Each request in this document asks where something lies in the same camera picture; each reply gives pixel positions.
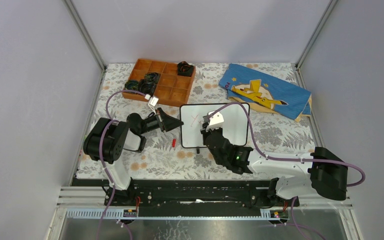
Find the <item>white whiteboard black frame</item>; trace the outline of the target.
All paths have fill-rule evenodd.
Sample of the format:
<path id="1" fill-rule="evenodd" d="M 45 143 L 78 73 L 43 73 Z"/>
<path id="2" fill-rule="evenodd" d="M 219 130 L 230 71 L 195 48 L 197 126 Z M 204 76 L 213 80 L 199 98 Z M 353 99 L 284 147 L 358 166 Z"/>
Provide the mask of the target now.
<path id="1" fill-rule="evenodd" d="M 181 146 L 185 149 L 204 148 L 204 134 L 210 131 L 220 131 L 233 145 L 245 146 L 248 139 L 250 105 L 231 104 L 215 113 L 225 105 L 225 103 L 182 105 L 179 108 L 180 120 L 183 122 L 180 127 Z"/>

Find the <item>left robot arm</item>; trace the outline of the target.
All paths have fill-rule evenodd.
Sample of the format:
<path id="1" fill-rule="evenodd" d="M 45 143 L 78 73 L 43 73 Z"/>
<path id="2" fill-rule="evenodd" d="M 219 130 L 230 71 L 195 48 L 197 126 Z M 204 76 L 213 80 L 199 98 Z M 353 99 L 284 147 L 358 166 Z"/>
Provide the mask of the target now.
<path id="1" fill-rule="evenodd" d="M 157 108 L 146 118 L 131 113 L 126 121 L 101 117 L 83 142 L 83 152 L 99 162 L 109 184 L 117 190 L 116 199 L 124 206 L 132 204 L 135 192 L 129 188 L 132 178 L 120 160 L 123 151 L 141 153 L 147 142 L 145 133 L 155 130 L 169 132 L 184 125 L 178 118 Z"/>

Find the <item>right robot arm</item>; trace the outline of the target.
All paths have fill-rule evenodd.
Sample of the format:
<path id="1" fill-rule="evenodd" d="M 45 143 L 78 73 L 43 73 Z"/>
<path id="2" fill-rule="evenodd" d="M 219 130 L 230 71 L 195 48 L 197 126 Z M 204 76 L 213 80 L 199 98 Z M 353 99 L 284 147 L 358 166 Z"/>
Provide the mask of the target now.
<path id="1" fill-rule="evenodd" d="M 267 201 L 281 205 L 294 197 L 318 194 L 334 201 L 346 199 L 348 167 L 342 163 L 322 162 L 309 154 L 278 154 L 262 156 L 256 149 L 232 144 L 223 130 L 202 128 L 203 144 L 217 165 L 238 174 L 267 174 L 272 176 Z"/>

